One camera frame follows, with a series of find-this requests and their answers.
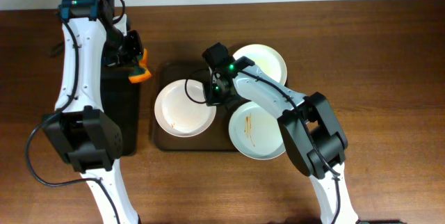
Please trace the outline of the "white plate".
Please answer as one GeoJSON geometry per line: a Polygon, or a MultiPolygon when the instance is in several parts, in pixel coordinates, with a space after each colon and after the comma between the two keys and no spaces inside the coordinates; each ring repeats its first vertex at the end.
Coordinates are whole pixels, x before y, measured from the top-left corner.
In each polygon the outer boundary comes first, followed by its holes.
{"type": "Polygon", "coordinates": [[[272,47],[252,44],[241,47],[233,54],[235,59],[248,57],[254,61],[261,70],[276,82],[284,85],[287,80],[287,66],[282,56],[272,47]]]}
{"type": "Polygon", "coordinates": [[[233,112],[228,132],[234,147],[251,159],[274,159],[286,151],[277,120],[254,102],[233,112]]]}
{"type": "Polygon", "coordinates": [[[180,79],[169,83],[158,94],[154,115],[159,126],[168,134],[188,138],[204,132],[216,116],[216,107],[198,104],[204,100],[202,82],[180,79]]]}

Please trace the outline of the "orange green scrub sponge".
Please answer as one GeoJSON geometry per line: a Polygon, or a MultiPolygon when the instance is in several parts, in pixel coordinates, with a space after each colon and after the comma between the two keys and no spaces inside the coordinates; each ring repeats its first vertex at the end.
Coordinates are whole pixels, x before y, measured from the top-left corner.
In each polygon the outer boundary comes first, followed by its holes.
{"type": "Polygon", "coordinates": [[[143,53],[137,56],[136,59],[137,64],[133,67],[129,80],[131,83],[142,83],[152,77],[152,73],[147,67],[148,51],[144,49],[143,53]]]}

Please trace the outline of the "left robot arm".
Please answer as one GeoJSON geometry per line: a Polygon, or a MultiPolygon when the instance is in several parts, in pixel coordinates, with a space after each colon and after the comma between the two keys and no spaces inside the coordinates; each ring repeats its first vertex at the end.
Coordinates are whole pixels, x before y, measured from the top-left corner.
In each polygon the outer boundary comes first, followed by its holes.
{"type": "Polygon", "coordinates": [[[128,80],[150,78],[147,51],[115,0],[62,0],[64,66],[55,112],[42,128],[60,158],[90,187],[104,223],[139,223],[120,171],[121,128],[102,106],[104,67],[132,67],[128,80]]]}

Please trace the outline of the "white plate top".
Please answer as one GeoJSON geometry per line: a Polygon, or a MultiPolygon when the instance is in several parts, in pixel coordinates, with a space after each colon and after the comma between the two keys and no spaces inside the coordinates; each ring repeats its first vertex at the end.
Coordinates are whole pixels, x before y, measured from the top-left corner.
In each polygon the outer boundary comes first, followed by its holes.
{"type": "Polygon", "coordinates": [[[235,59],[248,57],[254,61],[261,70],[276,82],[284,85],[287,80],[287,66],[282,56],[272,47],[252,44],[241,47],[233,54],[235,59]]]}

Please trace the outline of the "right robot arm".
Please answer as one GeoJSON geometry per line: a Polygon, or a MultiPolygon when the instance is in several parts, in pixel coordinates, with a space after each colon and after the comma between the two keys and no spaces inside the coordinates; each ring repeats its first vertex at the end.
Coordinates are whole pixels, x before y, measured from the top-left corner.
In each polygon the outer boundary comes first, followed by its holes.
{"type": "Polygon", "coordinates": [[[216,106],[242,97],[268,112],[277,120],[291,163],[314,187],[322,223],[358,223],[344,177],[348,140],[327,98],[283,86],[248,57],[235,59],[220,43],[202,57],[210,69],[205,104],[216,106]]]}

